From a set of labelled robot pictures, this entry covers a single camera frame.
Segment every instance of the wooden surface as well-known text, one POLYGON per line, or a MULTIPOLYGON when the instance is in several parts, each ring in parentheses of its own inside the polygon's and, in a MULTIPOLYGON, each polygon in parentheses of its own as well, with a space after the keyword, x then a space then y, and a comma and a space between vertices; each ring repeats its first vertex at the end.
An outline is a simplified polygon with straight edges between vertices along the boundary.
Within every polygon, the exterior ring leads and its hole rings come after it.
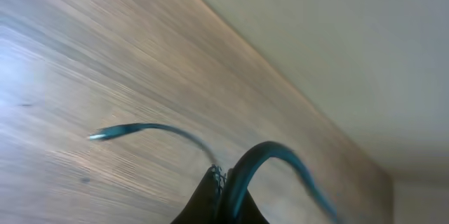
MULTIPOLYGON (((390 223, 391 181, 200 0, 0 0, 1 223, 169 223, 206 156, 133 121, 202 137, 225 169, 277 140, 348 223, 390 223)), ((250 185, 272 223, 327 223, 270 160, 250 185)))

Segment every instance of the black cable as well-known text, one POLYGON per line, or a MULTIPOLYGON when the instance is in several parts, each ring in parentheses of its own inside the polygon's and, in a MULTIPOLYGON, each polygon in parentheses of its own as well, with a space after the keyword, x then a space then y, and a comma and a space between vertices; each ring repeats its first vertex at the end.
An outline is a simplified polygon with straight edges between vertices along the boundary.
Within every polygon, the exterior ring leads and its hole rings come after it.
POLYGON ((184 136, 185 138, 191 140, 195 144, 197 144, 208 156, 209 160, 212 164, 218 164, 217 158, 213 154, 211 148, 202 141, 202 139, 196 137, 195 135, 179 129, 174 126, 158 124, 158 123, 132 123, 132 124, 123 124, 117 126, 110 126, 104 129, 100 129, 97 133, 94 133, 89 136, 91 140, 111 140, 114 138, 118 138, 129 133, 135 133, 141 131, 143 129, 161 129, 164 131, 176 133, 180 136, 184 136))
POLYGON ((290 164, 315 202, 332 218, 334 223, 340 223, 337 212, 316 187, 307 167, 288 147, 269 141, 252 147, 237 162, 224 185, 215 214, 216 223, 228 224, 237 220, 251 178, 253 178, 260 165, 270 157, 282 159, 290 164))

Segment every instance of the black object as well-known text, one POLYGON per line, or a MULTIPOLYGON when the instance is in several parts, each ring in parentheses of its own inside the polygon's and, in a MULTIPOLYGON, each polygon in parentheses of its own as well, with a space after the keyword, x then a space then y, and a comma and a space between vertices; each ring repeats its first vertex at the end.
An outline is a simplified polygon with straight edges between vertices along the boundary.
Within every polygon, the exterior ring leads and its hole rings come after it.
POLYGON ((142 129, 162 129, 184 136, 206 151, 213 165, 206 171, 186 207, 172 224, 269 224, 260 213, 247 187, 257 169, 270 157, 290 164, 306 187, 307 192, 334 223, 340 223, 337 213, 326 200, 307 170, 307 167, 288 147, 275 142, 264 142, 252 147, 237 162, 234 169, 222 174, 216 165, 212 150, 201 139, 163 124, 124 124, 101 129, 90 136, 93 140, 110 140, 142 129))

